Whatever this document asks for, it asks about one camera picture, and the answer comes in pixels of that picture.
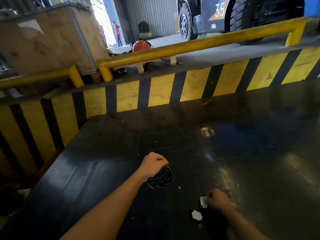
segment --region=hard hat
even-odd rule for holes
[[[151,45],[145,40],[138,40],[134,43],[132,51],[137,52],[137,51],[144,51],[147,49],[151,49]]]

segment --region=wheel rim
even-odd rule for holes
[[[180,17],[180,33],[184,39],[188,35],[188,20],[186,14],[184,13]]]

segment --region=fist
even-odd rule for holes
[[[169,162],[160,154],[150,152],[146,155],[138,168],[138,172],[140,172],[144,179],[154,177],[162,167],[168,165]]]
[[[206,197],[207,204],[214,210],[221,212],[226,207],[233,207],[228,196],[217,188],[210,190]]]

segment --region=worker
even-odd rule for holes
[[[168,164],[163,156],[150,152],[130,178],[85,214],[60,240],[116,239],[140,186]],[[206,201],[226,217],[238,240],[268,240],[234,208],[225,193],[210,190]]]
[[[121,26],[118,26],[115,21],[113,21],[112,23],[113,23],[115,35],[117,36],[117,41],[118,41],[117,45],[118,45],[118,47],[120,47],[120,46],[122,46],[121,39],[120,39],[120,32],[119,32],[119,28]]]
[[[103,29],[102,25],[99,24],[99,22],[98,22],[98,26],[99,26],[99,29],[100,29],[100,33],[101,33],[102,39],[103,39],[104,43],[106,44],[106,46],[108,46],[107,45],[106,36],[104,35],[104,29]]]

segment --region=yellow guardrail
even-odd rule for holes
[[[0,80],[0,90],[29,85],[43,81],[49,81],[67,76],[70,77],[71,81],[73,82],[76,88],[80,88],[85,85],[82,81],[77,67],[75,65],[72,65],[70,68],[60,69],[52,72],[45,72],[30,76],[10,77],[7,79]]]
[[[223,33],[199,40],[152,48],[144,51],[122,54],[106,59],[98,60],[98,68],[103,80],[109,82],[113,79],[110,68],[161,59],[164,57],[204,50],[208,48],[255,40],[268,36],[289,33],[285,46],[297,45],[302,37],[307,19],[304,17],[294,18],[274,24],[244,29],[235,32]]]

